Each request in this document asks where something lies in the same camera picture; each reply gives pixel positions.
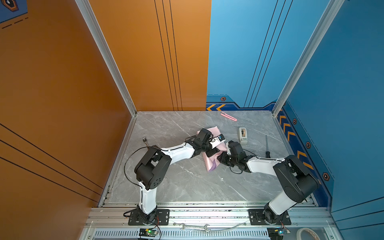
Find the left green circuit board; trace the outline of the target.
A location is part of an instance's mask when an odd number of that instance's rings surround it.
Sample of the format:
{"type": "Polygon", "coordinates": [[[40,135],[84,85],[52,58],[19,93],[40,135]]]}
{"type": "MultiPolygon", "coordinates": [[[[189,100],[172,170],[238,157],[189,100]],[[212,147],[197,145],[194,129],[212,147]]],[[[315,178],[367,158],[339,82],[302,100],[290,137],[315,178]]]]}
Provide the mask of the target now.
{"type": "Polygon", "coordinates": [[[154,240],[159,234],[155,229],[140,229],[138,238],[139,240],[154,240]]]}

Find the white tape dispenser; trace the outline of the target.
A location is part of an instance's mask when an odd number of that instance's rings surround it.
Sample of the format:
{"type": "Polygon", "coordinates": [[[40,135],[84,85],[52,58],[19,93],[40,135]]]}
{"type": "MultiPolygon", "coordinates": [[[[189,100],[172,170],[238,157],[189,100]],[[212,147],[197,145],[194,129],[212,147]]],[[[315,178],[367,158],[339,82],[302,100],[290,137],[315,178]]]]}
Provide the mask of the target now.
{"type": "Polygon", "coordinates": [[[245,127],[239,127],[239,140],[241,144],[248,143],[248,133],[245,127]]]}

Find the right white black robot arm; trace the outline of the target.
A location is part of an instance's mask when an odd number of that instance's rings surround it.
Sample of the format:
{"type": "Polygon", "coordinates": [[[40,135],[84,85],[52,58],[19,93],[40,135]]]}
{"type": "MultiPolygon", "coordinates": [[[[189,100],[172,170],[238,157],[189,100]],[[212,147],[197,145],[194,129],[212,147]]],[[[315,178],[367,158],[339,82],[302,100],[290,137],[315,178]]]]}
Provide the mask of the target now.
{"type": "Polygon", "coordinates": [[[281,223],[291,207],[302,203],[320,185],[309,168],[294,155],[271,159],[224,152],[218,160],[228,167],[237,166],[246,173],[263,173],[278,178],[282,192],[264,206],[261,216],[268,225],[281,223]]]}

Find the red handled ratchet tool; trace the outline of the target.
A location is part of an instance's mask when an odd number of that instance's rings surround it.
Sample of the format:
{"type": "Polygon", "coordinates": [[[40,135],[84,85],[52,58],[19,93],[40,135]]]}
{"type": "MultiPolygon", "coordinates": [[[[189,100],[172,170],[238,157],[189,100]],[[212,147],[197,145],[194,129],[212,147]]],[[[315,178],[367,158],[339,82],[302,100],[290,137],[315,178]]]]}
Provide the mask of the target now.
{"type": "Polygon", "coordinates": [[[148,144],[148,140],[146,137],[143,137],[143,142],[145,143],[145,145],[147,146],[147,148],[149,148],[149,144],[148,144]]]}

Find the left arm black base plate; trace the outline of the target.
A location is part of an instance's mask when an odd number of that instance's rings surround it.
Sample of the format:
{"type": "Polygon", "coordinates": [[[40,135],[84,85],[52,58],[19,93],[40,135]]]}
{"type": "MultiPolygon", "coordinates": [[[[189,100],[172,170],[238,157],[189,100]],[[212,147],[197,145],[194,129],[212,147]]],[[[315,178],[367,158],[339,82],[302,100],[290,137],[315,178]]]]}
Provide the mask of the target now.
{"type": "Polygon", "coordinates": [[[140,208],[130,211],[129,226],[144,226],[144,225],[158,225],[167,226],[170,220],[169,209],[155,209],[148,215],[145,214],[140,208]]]}

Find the yellow handled screwdriver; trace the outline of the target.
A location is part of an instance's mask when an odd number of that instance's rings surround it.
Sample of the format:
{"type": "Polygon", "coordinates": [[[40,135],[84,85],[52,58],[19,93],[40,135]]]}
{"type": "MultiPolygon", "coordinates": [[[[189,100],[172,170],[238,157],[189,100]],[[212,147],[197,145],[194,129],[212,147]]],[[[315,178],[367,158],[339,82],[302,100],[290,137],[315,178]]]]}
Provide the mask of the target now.
{"type": "Polygon", "coordinates": [[[265,136],[265,139],[266,139],[266,158],[270,158],[271,157],[271,153],[269,151],[268,136],[265,136]]]}

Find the pink scissors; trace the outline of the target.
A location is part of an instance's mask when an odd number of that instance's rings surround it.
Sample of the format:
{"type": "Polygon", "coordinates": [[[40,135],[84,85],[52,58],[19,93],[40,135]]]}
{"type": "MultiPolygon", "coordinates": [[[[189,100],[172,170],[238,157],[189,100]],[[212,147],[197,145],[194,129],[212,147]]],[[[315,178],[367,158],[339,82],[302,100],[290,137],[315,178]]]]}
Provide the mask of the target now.
{"type": "Polygon", "coordinates": [[[231,120],[231,121],[234,121],[234,122],[238,121],[236,118],[234,118],[234,117],[232,117],[232,116],[230,116],[230,115],[228,115],[226,113],[221,112],[220,115],[225,117],[225,118],[227,118],[227,119],[229,119],[229,120],[231,120]]]}

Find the pink wrapping paper sheet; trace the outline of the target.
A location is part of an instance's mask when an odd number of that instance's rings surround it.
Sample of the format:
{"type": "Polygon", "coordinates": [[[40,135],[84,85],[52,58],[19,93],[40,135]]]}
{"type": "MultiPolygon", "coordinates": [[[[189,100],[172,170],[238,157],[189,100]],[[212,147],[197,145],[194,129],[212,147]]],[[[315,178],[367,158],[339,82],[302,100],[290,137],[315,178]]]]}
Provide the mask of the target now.
{"type": "MultiPolygon", "coordinates": [[[[222,134],[217,126],[213,128],[208,128],[207,130],[213,134],[214,138],[222,134]]],[[[214,147],[213,150],[208,152],[208,155],[207,153],[202,153],[203,159],[205,161],[206,169],[208,172],[212,172],[220,165],[220,161],[218,160],[218,157],[219,155],[227,151],[228,150],[227,150],[226,144],[220,143],[219,145],[214,147]]]]}

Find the green circuit board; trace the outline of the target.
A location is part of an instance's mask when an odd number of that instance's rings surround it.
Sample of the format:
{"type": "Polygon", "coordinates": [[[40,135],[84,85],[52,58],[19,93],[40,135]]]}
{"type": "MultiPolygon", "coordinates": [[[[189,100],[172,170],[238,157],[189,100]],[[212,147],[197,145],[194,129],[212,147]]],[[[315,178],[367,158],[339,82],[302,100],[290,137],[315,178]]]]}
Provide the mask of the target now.
{"type": "Polygon", "coordinates": [[[155,229],[140,229],[138,238],[139,240],[154,240],[159,234],[155,229]]]}
{"type": "Polygon", "coordinates": [[[283,240],[284,231],[281,229],[267,229],[271,240],[283,240]]]}

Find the right green circuit board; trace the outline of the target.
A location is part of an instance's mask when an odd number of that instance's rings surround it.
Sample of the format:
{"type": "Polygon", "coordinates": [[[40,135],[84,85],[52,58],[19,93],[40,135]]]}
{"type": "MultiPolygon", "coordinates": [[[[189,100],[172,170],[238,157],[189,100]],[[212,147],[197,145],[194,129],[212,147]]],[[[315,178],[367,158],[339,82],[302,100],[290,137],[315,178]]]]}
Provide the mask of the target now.
{"type": "Polygon", "coordinates": [[[284,231],[281,229],[267,229],[271,240],[283,240],[284,231]]]}

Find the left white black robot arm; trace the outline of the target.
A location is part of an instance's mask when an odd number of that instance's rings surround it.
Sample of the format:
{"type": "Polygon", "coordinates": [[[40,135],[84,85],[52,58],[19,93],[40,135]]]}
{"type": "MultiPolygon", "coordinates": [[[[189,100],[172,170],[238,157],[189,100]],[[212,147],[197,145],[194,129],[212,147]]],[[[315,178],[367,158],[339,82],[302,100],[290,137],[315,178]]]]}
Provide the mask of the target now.
{"type": "Polygon", "coordinates": [[[214,138],[208,135],[202,139],[195,136],[170,148],[149,147],[135,167],[135,174],[140,186],[138,203],[140,220],[145,224],[151,224],[156,220],[157,187],[166,176],[170,165],[181,160],[191,159],[200,153],[208,153],[224,141],[225,137],[220,134],[214,138]]]}

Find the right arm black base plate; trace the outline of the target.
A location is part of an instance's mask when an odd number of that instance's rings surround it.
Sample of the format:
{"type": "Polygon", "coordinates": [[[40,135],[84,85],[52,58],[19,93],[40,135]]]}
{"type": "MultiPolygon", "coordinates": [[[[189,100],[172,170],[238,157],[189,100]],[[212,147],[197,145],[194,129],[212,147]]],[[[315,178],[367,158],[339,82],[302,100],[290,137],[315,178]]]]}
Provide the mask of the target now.
{"type": "Polygon", "coordinates": [[[249,220],[251,225],[291,225],[291,218],[287,211],[283,212],[281,215],[276,215],[271,210],[266,209],[249,209],[249,220]]]}

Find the silver wrench on rail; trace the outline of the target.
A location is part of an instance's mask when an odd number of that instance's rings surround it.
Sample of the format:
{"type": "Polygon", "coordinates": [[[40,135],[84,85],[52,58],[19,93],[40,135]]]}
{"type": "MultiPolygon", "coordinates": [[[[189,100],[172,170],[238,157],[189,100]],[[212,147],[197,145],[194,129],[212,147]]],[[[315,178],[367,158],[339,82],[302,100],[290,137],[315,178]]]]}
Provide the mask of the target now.
{"type": "Polygon", "coordinates": [[[209,228],[209,225],[193,226],[193,225],[180,224],[180,228],[181,230],[204,231],[206,233],[209,233],[211,231],[211,229],[209,228]]]}

